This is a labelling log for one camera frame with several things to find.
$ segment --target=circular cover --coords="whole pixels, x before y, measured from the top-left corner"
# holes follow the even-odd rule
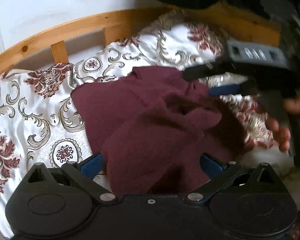
[[[14,231],[47,237],[76,229],[91,211],[88,194],[56,183],[19,190],[8,202],[6,217]]]
[[[289,193],[243,193],[244,187],[212,198],[210,210],[219,223],[252,237],[271,237],[290,229],[297,210]]]

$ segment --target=white wall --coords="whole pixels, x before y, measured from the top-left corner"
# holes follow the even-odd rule
[[[93,14],[161,6],[155,0],[0,0],[5,48],[55,25]]]

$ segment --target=wooden slat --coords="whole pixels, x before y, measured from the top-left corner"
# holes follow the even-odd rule
[[[54,58],[54,63],[68,63],[68,54],[64,41],[59,41],[51,45],[51,51]]]
[[[55,26],[31,36],[1,53],[0,74],[6,71],[10,65],[51,44],[114,25],[152,21],[168,10],[167,8],[139,8],[113,11]]]
[[[134,34],[134,25],[121,24],[104,28],[105,46],[114,41],[124,41]]]

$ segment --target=black device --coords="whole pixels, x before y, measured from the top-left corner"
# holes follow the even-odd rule
[[[6,206],[13,239],[292,239],[297,208],[268,163],[246,170],[203,154],[212,180],[193,192],[118,199],[80,171],[94,159],[33,165]]]

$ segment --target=blue plastic part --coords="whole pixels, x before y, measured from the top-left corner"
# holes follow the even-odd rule
[[[222,96],[222,95],[238,95],[240,94],[240,85],[231,84],[220,87],[212,87],[209,89],[209,95],[214,96]]]
[[[219,163],[204,154],[200,157],[200,167],[210,179],[215,178],[224,171],[223,167]]]
[[[205,154],[202,154],[200,157],[200,167],[210,179],[213,179],[214,177],[218,176],[224,170],[222,165],[220,165],[218,162],[216,162],[215,160],[213,160]],[[97,176],[100,171],[102,171],[102,168],[103,158],[102,155],[99,154],[84,165],[82,165],[80,168],[80,172],[82,172],[89,179],[94,179],[94,177]]]
[[[87,176],[89,179],[94,179],[95,176],[102,171],[103,168],[103,158],[99,154],[84,165],[81,166],[80,171]]]

